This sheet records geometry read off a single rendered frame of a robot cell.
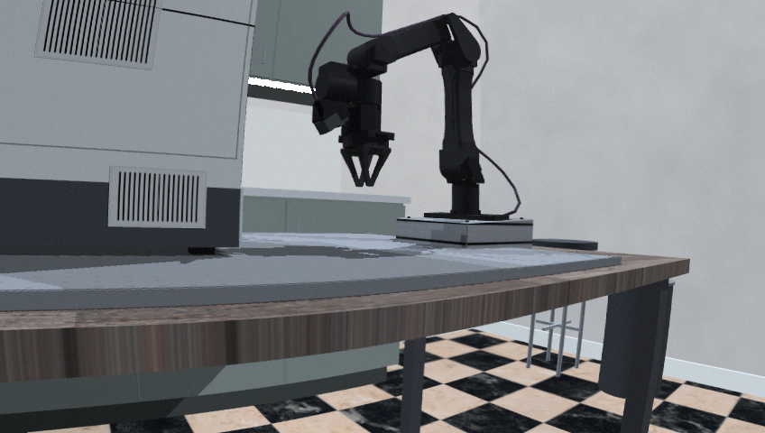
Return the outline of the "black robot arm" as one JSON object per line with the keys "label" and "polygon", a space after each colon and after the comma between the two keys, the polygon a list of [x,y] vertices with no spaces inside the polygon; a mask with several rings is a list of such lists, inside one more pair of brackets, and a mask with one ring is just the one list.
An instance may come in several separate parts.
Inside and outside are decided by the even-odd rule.
{"label": "black robot arm", "polygon": [[375,130],[376,106],[371,105],[382,106],[382,82],[373,77],[386,73],[387,63],[430,47],[441,68],[445,89],[445,133],[439,169],[453,186],[450,213],[424,213],[424,217],[509,220],[509,215],[481,214],[479,210],[476,183],[484,183],[484,176],[473,134],[472,81],[481,49],[455,13],[361,44],[348,52],[349,65],[330,61],[320,66],[315,93],[321,100],[321,111],[314,103],[312,123],[320,135],[340,126],[342,135]]}

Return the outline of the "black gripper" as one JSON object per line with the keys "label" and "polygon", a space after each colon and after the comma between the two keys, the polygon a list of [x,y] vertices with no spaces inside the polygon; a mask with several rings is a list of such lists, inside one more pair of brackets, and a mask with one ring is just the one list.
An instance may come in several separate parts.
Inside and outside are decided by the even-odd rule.
{"label": "black gripper", "polygon": [[[340,152],[357,187],[362,187],[364,182],[367,187],[373,187],[380,170],[392,151],[392,148],[389,148],[389,140],[394,141],[394,133],[381,131],[382,108],[377,105],[371,106],[376,106],[375,130],[378,131],[366,129],[338,136],[338,142],[343,144]],[[369,167],[374,155],[378,155],[379,158],[370,178]],[[358,178],[352,156],[359,158],[362,169],[360,179]]]}

